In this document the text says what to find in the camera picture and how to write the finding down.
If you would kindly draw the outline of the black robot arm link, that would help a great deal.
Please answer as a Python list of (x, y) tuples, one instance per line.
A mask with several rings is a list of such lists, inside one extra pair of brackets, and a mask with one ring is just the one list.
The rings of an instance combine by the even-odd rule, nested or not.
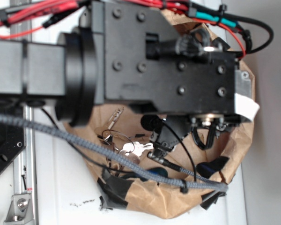
[(88, 123), (104, 102), (99, 57), (91, 30), (61, 33), (56, 45), (0, 40), (0, 108), (55, 108), (73, 127)]

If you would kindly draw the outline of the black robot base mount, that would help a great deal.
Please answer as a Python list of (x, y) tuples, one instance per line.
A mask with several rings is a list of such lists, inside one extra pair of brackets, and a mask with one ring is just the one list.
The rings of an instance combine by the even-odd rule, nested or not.
[(25, 148), (22, 127), (0, 124), (0, 175)]

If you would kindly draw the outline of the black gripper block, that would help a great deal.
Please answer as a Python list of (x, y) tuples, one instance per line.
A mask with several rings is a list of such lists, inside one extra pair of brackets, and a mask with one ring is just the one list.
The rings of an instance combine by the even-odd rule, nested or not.
[(251, 82), (233, 53), (180, 35), (160, 11), (94, 1), (97, 104), (124, 104), (136, 113), (215, 115), (228, 123), (252, 120)]

